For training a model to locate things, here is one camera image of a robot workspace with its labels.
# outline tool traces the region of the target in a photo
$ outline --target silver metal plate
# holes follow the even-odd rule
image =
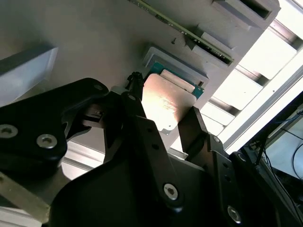
[[[194,95],[156,73],[144,84],[142,105],[146,117],[155,121],[159,131],[173,130],[195,102]]]

